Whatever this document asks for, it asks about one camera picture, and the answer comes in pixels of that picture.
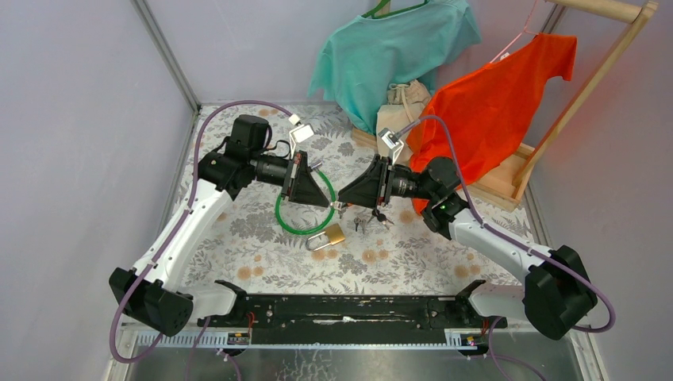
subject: padlock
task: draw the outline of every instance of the padlock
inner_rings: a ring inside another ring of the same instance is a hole
[[[312,239],[322,237],[322,236],[327,236],[328,242],[326,244],[323,244],[319,248],[310,248],[309,247],[309,242],[311,242]],[[319,232],[315,236],[309,237],[306,240],[306,248],[316,252],[317,250],[320,250],[321,248],[326,248],[328,246],[331,246],[333,244],[338,244],[346,239],[346,236],[344,235],[344,232],[341,230],[341,227],[339,224],[334,224],[331,226],[328,226],[325,228],[325,230]]]

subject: beige bag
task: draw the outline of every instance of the beige bag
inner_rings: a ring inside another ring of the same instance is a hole
[[[381,156],[387,156],[390,149],[383,143],[379,133],[383,129],[389,129],[396,133],[412,121],[417,120],[431,98],[428,89],[416,79],[408,85],[390,85],[387,95],[389,104],[381,106],[376,117],[376,146]],[[402,136],[403,141],[406,141],[407,135],[409,134]],[[408,162],[411,154],[411,150],[405,145],[398,157],[398,163]]]

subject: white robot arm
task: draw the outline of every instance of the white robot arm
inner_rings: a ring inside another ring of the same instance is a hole
[[[391,196],[429,200],[422,215],[430,230],[475,249],[521,282],[522,286],[483,281],[471,285],[468,300],[475,312],[483,317],[527,320],[545,336],[560,339],[598,303],[598,298],[531,251],[543,253],[588,281],[579,255],[567,246],[552,250],[534,244],[497,225],[487,229],[456,193],[459,185],[456,166],[448,157],[437,157],[423,172],[416,173],[377,155],[365,173],[339,192],[339,202],[371,208],[377,215],[377,208],[386,205]]]
[[[295,116],[290,121],[297,126],[290,132],[290,142],[296,144],[313,134],[310,126],[301,125]],[[176,234],[170,237],[189,207],[187,199],[133,268],[129,271],[117,268],[110,276],[110,286],[120,302],[136,281],[138,270],[152,265],[125,306],[125,314],[167,336],[175,335],[188,321],[229,314],[237,298],[232,287],[214,283],[181,288],[180,284],[210,226],[253,179],[281,187],[281,195],[291,202],[329,206],[310,175],[306,152],[295,152],[294,144],[290,144],[291,159],[264,154],[270,128],[262,118],[241,115],[233,123],[231,136],[226,138],[224,153],[216,148],[199,161],[198,182],[192,184],[196,185],[194,203]],[[163,255],[154,262],[156,251],[167,240],[170,241]]]

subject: white bracket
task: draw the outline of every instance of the white bracket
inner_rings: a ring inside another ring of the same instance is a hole
[[[395,165],[395,163],[397,163],[398,161],[400,154],[402,153],[402,150],[404,149],[404,142],[398,139],[395,136],[395,134],[389,129],[381,130],[379,136],[381,137],[383,143],[389,149],[388,157],[390,158],[392,165]]]
[[[297,114],[292,114],[287,120],[296,127],[290,131],[290,157],[294,156],[294,150],[297,144],[315,135],[311,125],[303,125]]]

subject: floral tablecloth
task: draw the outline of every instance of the floral tablecloth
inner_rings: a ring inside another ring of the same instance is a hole
[[[313,126],[316,135],[299,148],[309,153],[309,162],[324,161],[321,170],[335,190],[367,168],[373,151],[353,142],[351,124],[338,106],[285,107]],[[215,108],[203,108],[199,127]],[[274,129],[274,140],[287,139],[290,123],[284,114],[262,106],[237,106],[225,110],[210,123],[200,157],[229,135],[233,120],[241,114],[268,119]],[[278,152],[283,155],[286,148],[280,144]],[[192,156],[193,151],[180,183],[180,198],[191,182]],[[369,216],[363,208],[349,208],[341,219],[335,214],[333,223],[340,224],[346,240],[311,252],[305,247],[305,236],[283,231],[275,220],[274,204],[279,191],[278,187],[262,183],[253,183],[242,190],[198,247],[183,284],[223,279],[252,293],[455,294],[474,279],[517,282],[485,256],[431,233],[414,213],[409,199],[394,198],[383,211],[395,223],[390,230],[373,221],[366,234],[361,229],[356,232],[354,217]],[[533,239],[522,207],[507,213],[478,199],[476,206],[487,220]],[[283,219],[297,228],[315,226],[327,213],[325,209],[289,202],[283,202],[281,209]]]

